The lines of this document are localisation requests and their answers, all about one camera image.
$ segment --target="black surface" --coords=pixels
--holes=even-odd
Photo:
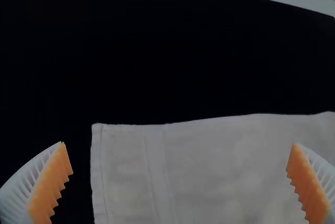
[[[335,20],[265,0],[0,0],[4,183],[57,141],[92,223],[91,124],[334,110]]]

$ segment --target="serrated orange pad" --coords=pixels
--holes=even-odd
[[[286,172],[299,195],[298,200],[303,204],[301,209],[306,212],[305,219],[310,224],[323,223],[329,213],[329,201],[304,152],[295,143],[292,144]]]
[[[57,199],[61,197],[60,191],[65,189],[64,183],[69,181],[68,176],[71,174],[73,171],[63,142],[43,172],[29,203],[28,210],[35,224],[51,223],[50,217],[54,215],[53,208],[58,206]]]

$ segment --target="black fabric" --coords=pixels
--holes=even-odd
[[[57,141],[93,223],[91,124],[334,110],[334,18],[265,0],[0,0],[4,183]]]

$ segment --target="white towel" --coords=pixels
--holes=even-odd
[[[286,177],[292,142],[335,164],[335,113],[92,126],[96,224],[308,223]]]

